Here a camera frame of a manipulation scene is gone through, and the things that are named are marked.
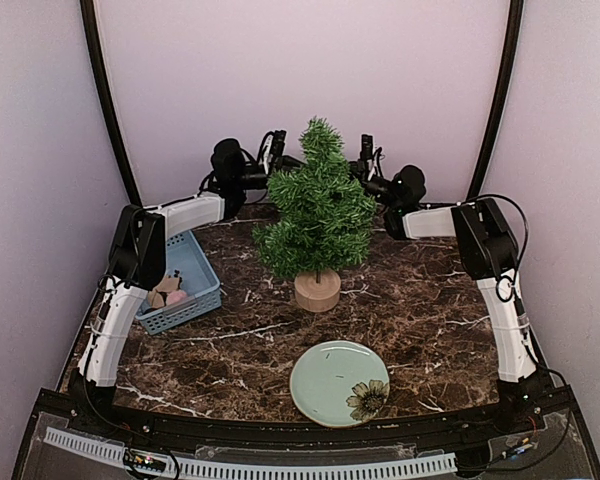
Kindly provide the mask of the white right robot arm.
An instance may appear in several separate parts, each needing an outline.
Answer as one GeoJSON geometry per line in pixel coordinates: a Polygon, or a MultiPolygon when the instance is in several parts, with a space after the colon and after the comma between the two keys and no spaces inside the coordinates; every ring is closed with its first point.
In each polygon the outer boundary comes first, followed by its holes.
{"type": "Polygon", "coordinates": [[[456,239],[462,267],[476,281],[487,306],[499,379],[519,383],[530,377],[536,366],[517,280],[522,252],[495,199],[482,196],[452,206],[422,208],[425,177],[418,167],[407,165],[391,180],[382,177],[370,159],[352,161],[350,170],[365,191],[387,208],[384,226],[392,238],[456,239]]]}

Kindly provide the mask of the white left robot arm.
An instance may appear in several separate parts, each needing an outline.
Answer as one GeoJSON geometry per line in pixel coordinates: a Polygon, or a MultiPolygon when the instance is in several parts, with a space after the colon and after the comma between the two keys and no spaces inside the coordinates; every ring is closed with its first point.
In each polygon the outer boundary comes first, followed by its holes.
{"type": "Polygon", "coordinates": [[[274,172],[302,163],[284,154],[286,132],[269,131],[252,157],[234,138],[218,142],[212,171],[199,193],[153,207],[123,208],[104,274],[105,315],[78,364],[79,377],[97,388],[116,384],[119,359],[136,311],[167,271],[167,240],[198,226],[229,220],[249,190],[263,191],[274,172]]]}

